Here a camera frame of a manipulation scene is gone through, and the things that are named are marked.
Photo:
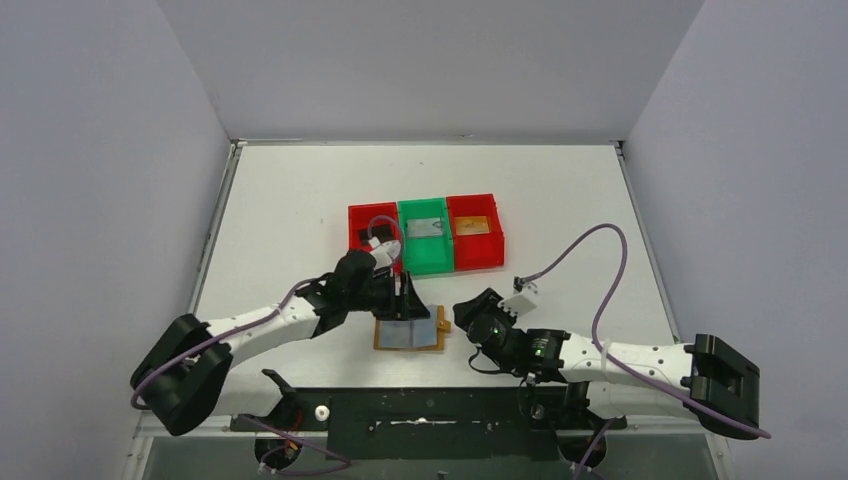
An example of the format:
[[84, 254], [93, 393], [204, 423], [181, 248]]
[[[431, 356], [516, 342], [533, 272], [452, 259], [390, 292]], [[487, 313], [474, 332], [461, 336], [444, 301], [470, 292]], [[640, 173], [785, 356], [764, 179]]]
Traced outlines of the yellow leather card holder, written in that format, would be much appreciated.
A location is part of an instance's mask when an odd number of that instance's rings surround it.
[[452, 324], [443, 305], [429, 305], [429, 316], [414, 320], [375, 321], [377, 351], [443, 351]]

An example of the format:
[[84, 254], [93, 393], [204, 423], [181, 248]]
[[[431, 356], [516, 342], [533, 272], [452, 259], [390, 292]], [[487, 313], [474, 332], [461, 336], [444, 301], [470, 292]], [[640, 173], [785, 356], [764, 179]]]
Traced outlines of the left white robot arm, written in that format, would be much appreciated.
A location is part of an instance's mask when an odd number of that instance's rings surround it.
[[269, 306], [222, 319], [187, 313], [172, 320], [131, 375], [130, 404], [152, 412], [173, 436], [210, 416], [268, 417], [283, 403], [283, 379], [275, 371], [246, 374], [239, 369], [245, 361], [324, 335], [352, 312], [416, 323], [437, 311], [389, 255], [350, 250], [334, 270], [297, 282]]

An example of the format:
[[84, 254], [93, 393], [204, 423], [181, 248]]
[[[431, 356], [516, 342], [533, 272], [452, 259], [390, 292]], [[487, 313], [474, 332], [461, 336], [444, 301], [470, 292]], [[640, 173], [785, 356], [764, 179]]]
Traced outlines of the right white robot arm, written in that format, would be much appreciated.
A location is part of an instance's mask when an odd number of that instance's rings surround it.
[[760, 372], [712, 335], [692, 343], [638, 345], [597, 341], [564, 330], [517, 328], [539, 304], [533, 283], [505, 298], [491, 288], [453, 307], [456, 325], [478, 351], [528, 385], [566, 384], [566, 404], [591, 418], [695, 419], [728, 438], [765, 437], [759, 426]]

